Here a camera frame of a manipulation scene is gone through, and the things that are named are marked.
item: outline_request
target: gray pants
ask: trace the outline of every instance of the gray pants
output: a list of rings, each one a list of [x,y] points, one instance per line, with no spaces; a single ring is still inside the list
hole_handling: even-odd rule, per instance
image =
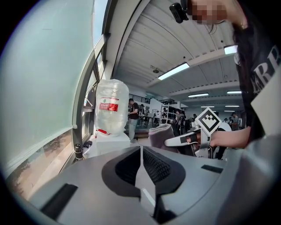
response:
[[[130,141],[132,141],[133,138],[135,137],[137,121],[138,120],[133,120],[133,119],[129,120],[129,139],[130,139]]]

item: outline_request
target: fluorescent light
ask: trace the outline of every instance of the fluorescent light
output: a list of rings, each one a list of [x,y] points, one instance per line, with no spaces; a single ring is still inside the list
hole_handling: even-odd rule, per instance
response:
[[[237,45],[224,47],[224,53],[225,54],[234,54],[236,52],[237,52]]]
[[[228,94],[241,94],[242,91],[228,91]]]
[[[208,93],[204,93],[204,94],[192,94],[192,95],[189,95],[188,97],[193,98],[193,97],[208,96],[208,95],[209,95]]]
[[[164,80],[169,76],[172,76],[180,71],[183,71],[185,69],[189,68],[189,65],[185,62],[184,64],[181,64],[173,69],[171,69],[170,71],[162,74],[160,77],[158,77],[159,80]]]

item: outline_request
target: red label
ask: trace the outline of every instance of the red label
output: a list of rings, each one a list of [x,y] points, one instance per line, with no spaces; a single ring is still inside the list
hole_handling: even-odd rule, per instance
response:
[[[112,103],[101,103],[100,104],[100,109],[117,112],[118,105],[117,104],[112,104]]]

